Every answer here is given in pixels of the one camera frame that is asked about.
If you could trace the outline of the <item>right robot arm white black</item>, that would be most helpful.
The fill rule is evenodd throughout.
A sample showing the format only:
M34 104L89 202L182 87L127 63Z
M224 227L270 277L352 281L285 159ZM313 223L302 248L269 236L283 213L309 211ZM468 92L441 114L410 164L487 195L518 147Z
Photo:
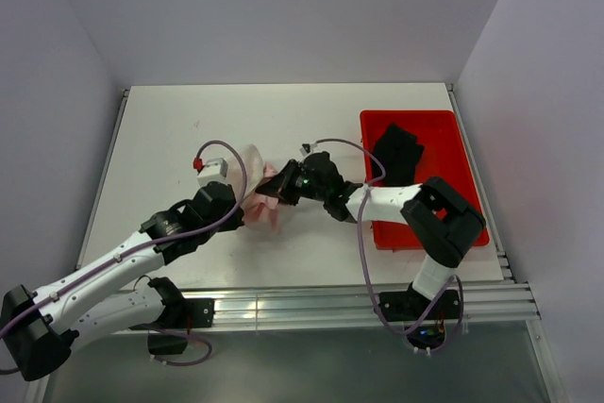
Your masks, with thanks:
M371 187L345 180L327 152L288 161L256 193L287 206L302 198L320 202L339 222L409 227L426 253L408 297L411 312L421 318L440 308L439 291L486 227L483 215L440 177L406 187Z

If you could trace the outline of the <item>white mesh laundry bag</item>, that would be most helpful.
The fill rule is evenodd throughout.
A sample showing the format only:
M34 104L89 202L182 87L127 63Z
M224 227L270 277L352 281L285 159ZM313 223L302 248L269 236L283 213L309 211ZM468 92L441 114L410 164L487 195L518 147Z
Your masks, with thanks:
M226 183L229 184L234 194L239 197L243 186L243 175L246 175L246 188L244 197L248 197L260 185L264 178L264 160L259 149L254 144L247 144L236 149L243 162L245 172L236 157L226 159Z

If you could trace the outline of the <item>black garment in bin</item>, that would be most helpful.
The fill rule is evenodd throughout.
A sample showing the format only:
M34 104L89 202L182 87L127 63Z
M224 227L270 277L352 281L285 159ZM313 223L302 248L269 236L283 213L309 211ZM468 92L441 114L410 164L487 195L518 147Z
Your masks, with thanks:
M412 185L424 150L425 147L418 142L415 135L390 124L371 150L386 172L379 183L386 187Z

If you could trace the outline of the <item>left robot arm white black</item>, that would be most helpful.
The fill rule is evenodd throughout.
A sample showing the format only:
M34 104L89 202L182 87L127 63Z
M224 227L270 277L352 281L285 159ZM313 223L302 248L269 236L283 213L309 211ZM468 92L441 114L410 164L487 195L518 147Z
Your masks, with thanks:
M216 233L243 226L245 192L213 181L153 214L112 251L67 277L9 290L1 306L1 339L26 381L50 375L79 347L131 327L170 334L187 321L182 292L167 277L121 294L129 282L194 252Z

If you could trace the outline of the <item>red plastic bin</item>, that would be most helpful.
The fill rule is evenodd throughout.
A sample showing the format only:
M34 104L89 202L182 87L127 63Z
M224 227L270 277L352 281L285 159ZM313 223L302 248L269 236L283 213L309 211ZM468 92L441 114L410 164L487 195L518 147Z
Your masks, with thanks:
M364 110L360 114L361 141L371 152L390 124L415 135L425 147L416 167L415 182L438 176L475 209L480 210L475 181L461 139L458 123L449 110Z

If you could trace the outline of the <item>aluminium mounting rail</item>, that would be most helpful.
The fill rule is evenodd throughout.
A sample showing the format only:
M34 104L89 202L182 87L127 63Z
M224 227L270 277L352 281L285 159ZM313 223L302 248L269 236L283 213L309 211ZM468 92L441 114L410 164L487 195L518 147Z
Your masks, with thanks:
M527 283L463 286L466 323L525 322L541 318ZM380 327L364 286L185 290L188 300L214 302L207 332Z

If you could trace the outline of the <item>pink bra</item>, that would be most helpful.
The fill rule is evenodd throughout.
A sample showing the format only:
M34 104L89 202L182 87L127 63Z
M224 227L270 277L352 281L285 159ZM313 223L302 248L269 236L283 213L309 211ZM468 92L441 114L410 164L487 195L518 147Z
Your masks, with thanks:
M270 163L264 163L264 178L278 174L278 170ZM255 191L245 198L243 204L243 221L248 228L270 230L279 232L279 207L278 199L260 195Z

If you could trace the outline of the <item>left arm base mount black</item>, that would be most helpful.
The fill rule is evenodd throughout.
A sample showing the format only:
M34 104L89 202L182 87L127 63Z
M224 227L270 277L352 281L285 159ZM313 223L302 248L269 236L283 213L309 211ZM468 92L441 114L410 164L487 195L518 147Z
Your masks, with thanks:
M209 328L213 324L215 300L213 298L186 298L184 327L186 329Z

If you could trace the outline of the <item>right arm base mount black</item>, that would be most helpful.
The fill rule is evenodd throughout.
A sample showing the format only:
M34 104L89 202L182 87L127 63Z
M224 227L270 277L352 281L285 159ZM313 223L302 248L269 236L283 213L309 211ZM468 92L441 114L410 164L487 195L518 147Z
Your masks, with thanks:
M426 310L431 300L414 290L381 292L378 306L388 322L414 322ZM430 309L426 320L453 320L459 317L461 302L455 290L445 290Z

